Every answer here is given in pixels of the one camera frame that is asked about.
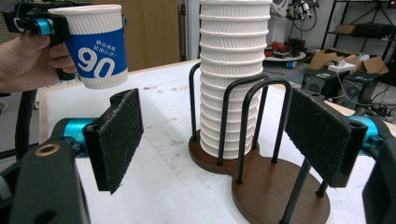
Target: white paper cup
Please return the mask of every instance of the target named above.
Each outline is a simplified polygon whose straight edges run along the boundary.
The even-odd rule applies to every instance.
[[[201,14],[207,17],[261,18],[270,15],[270,4],[262,5],[201,5]]]
[[[208,143],[210,146],[219,147],[220,140],[216,137],[210,136],[204,130],[201,130],[201,139]],[[253,134],[247,135],[246,143],[250,143],[253,140]],[[238,140],[224,140],[224,150],[237,150],[239,148]]]
[[[271,19],[270,15],[260,16],[260,17],[220,17],[220,16],[206,16],[200,15],[199,19],[201,21],[269,21]]]
[[[127,79],[120,5],[60,7],[49,14],[66,17],[72,37],[65,44],[87,88],[110,88]]]
[[[219,147],[214,147],[209,145],[208,143],[206,143],[205,141],[200,140],[201,143],[201,147],[202,150],[204,152],[206,152],[208,155],[217,158],[219,156]],[[249,153],[249,151],[251,150],[251,142],[249,142],[248,144],[246,144],[245,146],[245,155],[247,155]],[[224,160],[234,160],[238,158],[238,154],[239,154],[239,149],[233,149],[233,150],[225,150],[224,149],[224,153],[223,153],[223,159]]]
[[[214,129],[204,122],[201,121],[201,130],[205,130],[205,132],[211,136],[215,136],[220,139],[220,130]],[[247,135],[254,133],[255,131],[255,124],[250,125],[247,127]],[[225,140],[237,140],[240,137],[241,132],[238,131],[226,131],[225,132]]]
[[[211,74],[218,74],[229,77],[244,77],[250,74],[259,74],[262,71],[262,60],[256,62],[234,64],[210,62],[209,60],[201,61],[201,69]]]
[[[213,49],[256,49],[266,48],[266,35],[248,37],[223,37],[201,35],[201,43]]]
[[[252,118],[252,117],[256,116],[257,110],[258,110],[257,105],[251,105],[249,107],[248,117]],[[222,110],[216,109],[210,105],[201,103],[201,111],[214,119],[222,118]],[[228,121],[240,121],[241,117],[242,117],[242,111],[240,111],[240,110],[236,110],[236,111],[229,110],[227,113]]]
[[[262,58],[264,49],[246,52],[225,52],[216,49],[201,48],[201,58],[206,58],[215,62],[227,63],[247,63]]]
[[[272,0],[200,0],[201,5],[271,5]]]
[[[230,93],[230,99],[233,99],[233,100],[245,99],[245,96],[247,95],[249,89],[250,89],[250,87],[234,88]],[[201,92],[204,92],[207,95],[213,96],[218,99],[224,98],[225,90],[226,90],[225,88],[211,86],[211,85],[205,84],[204,82],[202,82],[202,84],[201,84]]]
[[[250,104],[255,105],[259,102],[259,92],[257,92]],[[211,95],[206,94],[205,92],[201,92],[201,102],[205,103],[206,105],[210,105],[212,107],[215,107],[216,109],[222,109],[223,105],[223,99],[221,98],[216,98]],[[242,110],[242,105],[244,103],[244,100],[234,100],[230,99],[228,102],[228,109],[229,110]]]
[[[217,77],[212,77],[210,75],[207,75],[205,73],[202,73],[200,76],[201,83],[205,83],[206,85],[210,85],[213,87],[219,87],[222,89],[226,89],[228,86],[230,86],[231,83],[235,82],[236,80],[239,80],[240,78],[217,78]],[[244,88],[251,88],[255,84],[257,84],[259,81],[253,82],[253,83],[248,83],[244,85],[240,85],[236,87],[237,90],[241,90]]]
[[[201,31],[217,34],[262,34],[268,29],[268,21],[201,21]]]
[[[221,129],[221,119],[215,119],[210,117],[209,115],[205,114],[203,111],[201,111],[201,121],[207,124],[209,127],[212,127],[214,129]],[[247,126],[250,126],[252,124],[256,123],[256,116],[252,116],[251,118],[247,119]],[[227,131],[240,131],[241,130],[241,121],[230,121],[227,120],[227,125],[225,130]]]
[[[256,72],[256,73],[252,73],[252,74],[247,74],[247,75],[234,75],[234,76],[229,76],[229,75],[221,75],[221,74],[215,74],[215,73],[210,73],[208,71],[206,71],[205,69],[203,69],[202,67],[200,67],[201,72],[207,74],[208,76],[211,77],[217,77],[217,78],[240,78],[240,77],[255,77],[258,74],[260,74],[263,70],[263,68],[260,70],[260,72]]]

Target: round wooden base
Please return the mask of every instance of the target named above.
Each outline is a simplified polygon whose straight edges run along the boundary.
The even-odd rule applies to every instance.
[[[233,201],[242,215],[250,223],[279,223],[285,212],[300,167],[260,155],[260,147],[251,149],[245,156],[243,183],[236,184],[238,160],[224,160],[217,165],[217,158],[205,153],[198,140],[190,139],[189,149],[192,159],[203,169],[233,177]],[[323,198],[316,195],[320,183],[308,175],[300,194],[290,223],[326,223],[330,214],[330,201],[327,194]]]

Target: cup stack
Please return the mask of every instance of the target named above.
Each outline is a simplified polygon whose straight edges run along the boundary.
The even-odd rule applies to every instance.
[[[219,155],[223,95],[234,81],[262,72],[267,24],[272,0],[200,0],[201,4],[201,147]],[[238,157],[242,104],[254,84],[233,89],[230,95],[224,159]],[[251,149],[259,92],[247,119],[245,154]]]

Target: sponge pad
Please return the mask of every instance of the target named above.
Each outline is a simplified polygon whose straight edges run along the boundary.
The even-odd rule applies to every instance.
[[[114,193],[139,146],[143,122],[138,89],[110,98],[111,107],[83,129],[99,190]]]
[[[345,187],[367,126],[326,105],[323,96],[293,90],[286,132],[320,176],[334,188]]]

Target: tabletop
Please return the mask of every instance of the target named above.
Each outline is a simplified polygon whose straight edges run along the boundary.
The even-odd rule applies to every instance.
[[[200,168],[189,155],[189,72],[198,62],[132,72],[125,83],[106,90],[74,83],[41,92],[40,143],[60,119],[97,118],[110,106],[111,95],[139,89],[145,132],[119,189],[114,194],[98,191],[90,160],[76,159],[92,223],[248,223],[233,202],[232,178]],[[199,129],[198,73],[194,90]],[[265,157],[272,156],[272,150],[265,149],[274,148],[283,94],[279,88],[269,88],[259,137],[260,154]],[[299,166],[304,160],[286,133],[279,158]],[[373,165],[371,158],[359,156],[346,188],[327,190],[331,202],[327,223],[365,222],[361,191]],[[315,170],[311,174],[321,182]]]

